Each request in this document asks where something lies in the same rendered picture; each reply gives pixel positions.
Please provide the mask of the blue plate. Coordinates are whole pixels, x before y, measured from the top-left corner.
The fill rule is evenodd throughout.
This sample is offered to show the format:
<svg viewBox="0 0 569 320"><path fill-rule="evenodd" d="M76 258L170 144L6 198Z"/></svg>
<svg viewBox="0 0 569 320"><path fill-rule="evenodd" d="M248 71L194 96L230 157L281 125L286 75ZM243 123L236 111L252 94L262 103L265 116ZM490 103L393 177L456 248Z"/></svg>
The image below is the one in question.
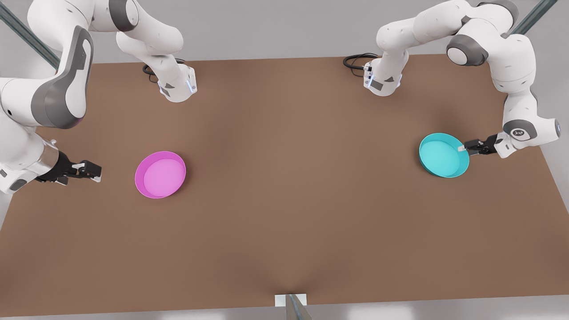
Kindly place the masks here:
<svg viewBox="0 0 569 320"><path fill-rule="evenodd" d="M427 172L443 178L461 176L470 164L463 143L446 133L432 133L421 140L419 161Z"/></svg>

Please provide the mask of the pink plate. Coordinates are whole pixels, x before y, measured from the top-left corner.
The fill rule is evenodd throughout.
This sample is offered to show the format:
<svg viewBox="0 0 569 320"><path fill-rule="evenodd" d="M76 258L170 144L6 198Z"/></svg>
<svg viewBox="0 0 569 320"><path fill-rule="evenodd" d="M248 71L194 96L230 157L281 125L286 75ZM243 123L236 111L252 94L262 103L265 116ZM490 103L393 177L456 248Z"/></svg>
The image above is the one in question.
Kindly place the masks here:
<svg viewBox="0 0 569 320"><path fill-rule="evenodd" d="M181 188L186 177L186 165L174 152L150 154L138 164L134 184L138 192L150 199L167 198Z"/></svg>

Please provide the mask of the silver frame post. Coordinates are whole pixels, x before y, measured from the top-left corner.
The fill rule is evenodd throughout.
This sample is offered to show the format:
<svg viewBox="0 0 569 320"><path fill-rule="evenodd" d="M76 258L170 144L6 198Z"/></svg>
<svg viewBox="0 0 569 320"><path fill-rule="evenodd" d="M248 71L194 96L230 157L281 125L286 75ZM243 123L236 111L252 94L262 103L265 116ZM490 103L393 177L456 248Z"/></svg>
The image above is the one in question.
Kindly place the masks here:
<svg viewBox="0 0 569 320"><path fill-rule="evenodd" d="M286 320L313 320L295 294L286 295Z"/></svg>
<svg viewBox="0 0 569 320"><path fill-rule="evenodd" d="M509 34L525 35L557 2L558 0L539 0Z"/></svg>
<svg viewBox="0 0 569 320"><path fill-rule="evenodd" d="M5 4L0 1L0 20L18 35L29 47L34 49L55 70L60 65L60 59L41 41Z"/></svg>

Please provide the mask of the white post foot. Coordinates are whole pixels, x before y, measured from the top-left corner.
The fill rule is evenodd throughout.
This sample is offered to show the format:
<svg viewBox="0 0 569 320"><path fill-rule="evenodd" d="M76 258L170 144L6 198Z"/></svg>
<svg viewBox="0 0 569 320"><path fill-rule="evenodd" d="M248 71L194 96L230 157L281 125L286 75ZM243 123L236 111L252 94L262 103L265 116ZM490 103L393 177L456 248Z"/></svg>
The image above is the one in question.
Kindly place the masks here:
<svg viewBox="0 0 569 320"><path fill-rule="evenodd" d="M287 296L296 296L297 299L303 306L307 306L307 294L282 294L282 295L275 295L275 307L284 307L286 306L286 297Z"/></svg>

